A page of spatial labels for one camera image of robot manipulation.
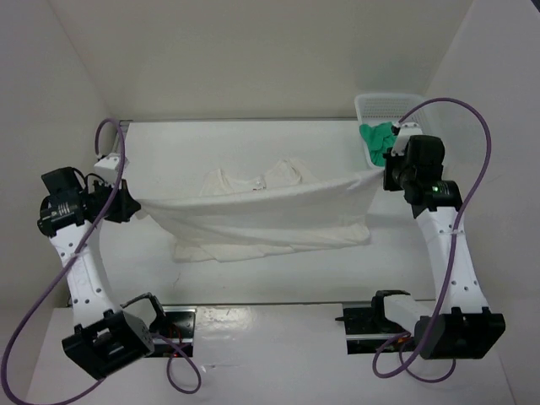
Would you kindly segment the white tank top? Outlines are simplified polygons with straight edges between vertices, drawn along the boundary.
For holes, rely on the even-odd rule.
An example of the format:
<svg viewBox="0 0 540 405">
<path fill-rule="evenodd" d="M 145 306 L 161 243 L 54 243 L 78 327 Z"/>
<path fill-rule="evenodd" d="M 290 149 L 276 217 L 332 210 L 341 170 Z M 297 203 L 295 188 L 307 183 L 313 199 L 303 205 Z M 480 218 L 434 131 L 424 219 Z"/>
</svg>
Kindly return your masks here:
<svg viewBox="0 0 540 405">
<path fill-rule="evenodd" d="M 281 159 L 241 181 L 217 169 L 195 197 L 143 199 L 143 210 L 174 238 L 176 262 L 239 262 L 360 246 L 381 170 L 323 181 L 298 159 Z"/>
</svg>

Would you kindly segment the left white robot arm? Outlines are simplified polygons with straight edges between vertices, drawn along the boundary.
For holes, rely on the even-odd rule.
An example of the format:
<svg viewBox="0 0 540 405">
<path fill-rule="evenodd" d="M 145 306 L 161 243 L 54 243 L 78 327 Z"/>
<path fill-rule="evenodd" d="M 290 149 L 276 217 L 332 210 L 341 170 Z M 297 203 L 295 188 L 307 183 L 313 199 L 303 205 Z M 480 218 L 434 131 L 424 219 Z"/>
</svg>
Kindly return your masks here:
<svg viewBox="0 0 540 405">
<path fill-rule="evenodd" d="M 72 299 L 72 335 L 62 340 L 64 353 L 87 374 L 102 380 L 154 351 L 154 337 L 167 328 L 168 316 L 150 307 L 139 317 L 125 312 L 114 298 L 99 252 L 99 212 L 105 219 L 127 222 L 140 208 L 127 188 L 113 195 L 99 182 L 90 192 L 73 167 L 44 174 L 49 192 L 40 206 L 39 231 L 69 267 L 67 285 Z"/>
</svg>

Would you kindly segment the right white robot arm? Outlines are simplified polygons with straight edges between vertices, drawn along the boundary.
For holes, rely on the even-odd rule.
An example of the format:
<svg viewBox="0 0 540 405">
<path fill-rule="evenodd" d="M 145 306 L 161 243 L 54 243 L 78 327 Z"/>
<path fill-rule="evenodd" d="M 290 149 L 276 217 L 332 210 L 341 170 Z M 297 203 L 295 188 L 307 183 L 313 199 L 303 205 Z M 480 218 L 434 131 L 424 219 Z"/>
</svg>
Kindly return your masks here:
<svg viewBox="0 0 540 405">
<path fill-rule="evenodd" d="M 389 149 L 383 188 L 402 191 L 428 249 L 437 298 L 430 309 L 408 292 L 381 290 L 371 301 L 371 326 L 398 325 L 423 359 L 481 359 L 505 331 L 480 289 L 468 250 L 459 186 L 443 179 L 445 147 L 428 135 L 398 137 Z"/>
</svg>

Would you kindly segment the green tank top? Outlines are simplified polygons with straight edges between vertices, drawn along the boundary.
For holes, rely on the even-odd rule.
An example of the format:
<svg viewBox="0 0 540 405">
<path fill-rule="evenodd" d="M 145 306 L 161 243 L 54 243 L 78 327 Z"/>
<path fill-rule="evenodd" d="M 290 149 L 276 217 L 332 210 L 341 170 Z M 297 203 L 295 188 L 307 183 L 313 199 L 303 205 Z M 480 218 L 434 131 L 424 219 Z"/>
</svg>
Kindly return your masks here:
<svg viewBox="0 0 540 405">
<path fill-rule="evenodd" d="M 384 154 L 391 149 L 396 142 L 396 137 L 392 131 L 391 121 L 383 122 L 376 126 L 361 124 L 359 133 L 364 141 L 370 162 L 376 167 L 384 167 L 386 159 Z"/>
</svg>

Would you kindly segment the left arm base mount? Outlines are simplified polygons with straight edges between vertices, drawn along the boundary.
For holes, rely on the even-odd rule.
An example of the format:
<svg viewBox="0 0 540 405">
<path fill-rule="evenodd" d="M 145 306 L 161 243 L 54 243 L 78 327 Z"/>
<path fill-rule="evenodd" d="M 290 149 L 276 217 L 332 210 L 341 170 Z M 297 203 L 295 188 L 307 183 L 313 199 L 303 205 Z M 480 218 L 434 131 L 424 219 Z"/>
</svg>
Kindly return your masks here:
<svg viewBox="0 0 540 405">
<path fill-rule="evenodd" d="M 194 306 L 169 305 L 164 307 L 164 313 L 165 316 L 156 317 L 150 323 L 149 330 L 170 339 L 191 358 L 197 309 Z"/>
</svg>

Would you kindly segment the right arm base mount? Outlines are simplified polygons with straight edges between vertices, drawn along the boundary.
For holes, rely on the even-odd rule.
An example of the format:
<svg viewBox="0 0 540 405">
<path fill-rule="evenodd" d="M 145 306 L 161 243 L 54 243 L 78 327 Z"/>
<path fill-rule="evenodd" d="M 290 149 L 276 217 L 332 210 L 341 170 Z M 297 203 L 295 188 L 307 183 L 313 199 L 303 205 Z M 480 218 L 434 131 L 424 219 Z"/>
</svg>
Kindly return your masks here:
<svg viewBox="0 0 540 405">
<path fill-rule="evenodd" d="M 386 340 L 405 332 L 394 322 L 380 320 L 369 303 L 343 304 L 335 321 L 343 324 L 348 355 L 374 354 Z"/>
</svg>

